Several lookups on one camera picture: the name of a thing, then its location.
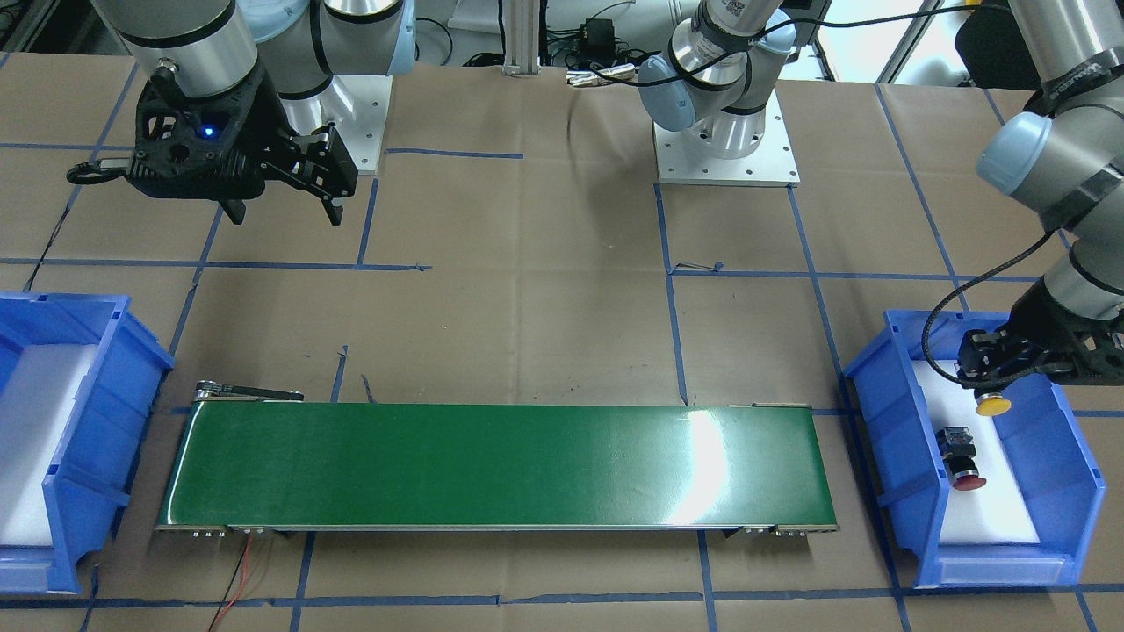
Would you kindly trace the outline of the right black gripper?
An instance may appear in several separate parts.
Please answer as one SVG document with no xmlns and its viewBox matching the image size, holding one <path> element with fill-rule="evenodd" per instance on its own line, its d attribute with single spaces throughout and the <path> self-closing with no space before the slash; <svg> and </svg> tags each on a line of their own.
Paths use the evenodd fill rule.
<svg viewBox="0 0 1124 632">
<path fill-rule="evenodd" d="M 264 64 L 220 94 L 187 97 L 179 72 L 163 63 L 137 103 L 125 179 L 152 198 L 217 201 L 235 226 L 248 211 L 244 200 L 264 192 L 268 179 L 280 180 L 317 197 L 339 226 L 359 169 L 337 124 L 297 136 Z"/>
</svg>

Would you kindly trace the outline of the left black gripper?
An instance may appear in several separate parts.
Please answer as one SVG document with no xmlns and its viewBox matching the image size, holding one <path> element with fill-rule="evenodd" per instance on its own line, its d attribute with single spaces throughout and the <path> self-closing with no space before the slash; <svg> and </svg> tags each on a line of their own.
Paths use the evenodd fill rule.
<svg viewBox="0 0 1124 632">
<path fill-rule="evenodd" d="M 977 391 L 1003 391 L 1028 374 L 1063 385 L 1123 383 L 1121 313 L 1087 319 L 1057 303 L 1039 279 L 1009 312 L 1006 328 L 969 329 L 958 351 L 957 383 Z M 1019 352 L 1019 340 L 1032 351 Z"/>
</svg>

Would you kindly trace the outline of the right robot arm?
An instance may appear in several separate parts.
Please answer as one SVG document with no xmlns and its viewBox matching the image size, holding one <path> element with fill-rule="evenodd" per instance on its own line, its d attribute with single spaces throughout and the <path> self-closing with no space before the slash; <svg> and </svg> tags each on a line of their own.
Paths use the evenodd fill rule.
<svg viewBox="0 0 1124 632">
<path fill-rule="evenodd" d="M 72 184 L 121 177 L 157 199 L 217 204 L 236 225 L 270 181 L 312 195 L 328 222 L 377 168 L 386 97 L 346 76 L 416 64 L 411 1 L 97 1 L 146 82 L 126 157 L 78 164 Z"/>
</svg>

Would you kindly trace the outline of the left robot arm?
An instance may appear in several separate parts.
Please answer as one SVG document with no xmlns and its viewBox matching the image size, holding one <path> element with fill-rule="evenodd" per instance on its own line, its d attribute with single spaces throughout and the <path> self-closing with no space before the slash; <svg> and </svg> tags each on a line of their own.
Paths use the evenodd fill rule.
<svg viewBox="0 0 1124 632">
<path fill-rule="evenodd" d="M 998 399 L 1031 374 L 1053 383 L 1120 385 L 1121 15 L 1113 1 L 1012 1 L 1041 85 L 989 141 L 976 172 L 1036 213 L 1043 247 L 1071 233 L 995 331 L 972 329 L 957 370 L 939 376 Z M 650 119 L 681 132 L 724 115 L 755 117 L 795 44 L 776 1 L 703 1 L 667 48 L 638 65 Z"/>
</svg>

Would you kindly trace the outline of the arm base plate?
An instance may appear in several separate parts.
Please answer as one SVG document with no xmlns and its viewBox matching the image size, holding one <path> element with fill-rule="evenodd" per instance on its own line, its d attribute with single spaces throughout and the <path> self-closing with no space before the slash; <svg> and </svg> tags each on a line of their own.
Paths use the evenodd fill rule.
<svg viewBox="0 0 1124 632">
<path fill-rule="evenodd" d="M 715 112 L 687 130 L 652 128 L 659 183 L 789 187 L 803 181 L 776 92 L 763 111 Z"/>
<path fill-rule="evenodd" d="M 285 116 L 302 135 L 333 123 L 361 177 L 377 177 L 393 76 L 335 75 L 320 93 L 284 99 Z"/>
</svg>

